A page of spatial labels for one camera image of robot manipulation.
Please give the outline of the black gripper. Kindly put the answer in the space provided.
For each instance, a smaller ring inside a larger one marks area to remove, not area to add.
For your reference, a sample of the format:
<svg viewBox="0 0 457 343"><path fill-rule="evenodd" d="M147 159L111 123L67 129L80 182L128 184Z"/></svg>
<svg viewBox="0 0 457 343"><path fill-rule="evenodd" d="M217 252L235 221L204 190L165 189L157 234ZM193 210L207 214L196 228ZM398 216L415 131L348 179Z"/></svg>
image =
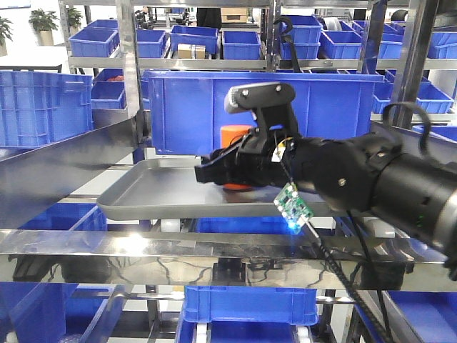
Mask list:
<svg viewBox="0 0 457 343"><path fill-rule="evenodd" d="M282 187L293 179L289 153L296 136L285 130L250 130L229 148L201 157L199 183Z"/></svg>

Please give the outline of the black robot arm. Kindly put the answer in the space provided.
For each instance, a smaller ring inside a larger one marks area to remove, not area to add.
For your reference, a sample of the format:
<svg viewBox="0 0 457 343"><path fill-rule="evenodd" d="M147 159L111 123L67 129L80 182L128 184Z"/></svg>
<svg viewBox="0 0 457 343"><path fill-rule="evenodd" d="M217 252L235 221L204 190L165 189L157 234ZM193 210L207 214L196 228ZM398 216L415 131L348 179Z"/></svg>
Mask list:
<svg viewBox="0 0 457 343"><path fill-rule="evenodd" d="M253 129L204 157L201 183L283 187L293 182L338 212L369 212L442 253L456 278L456 172L380 134L332 140Z"/></svg>

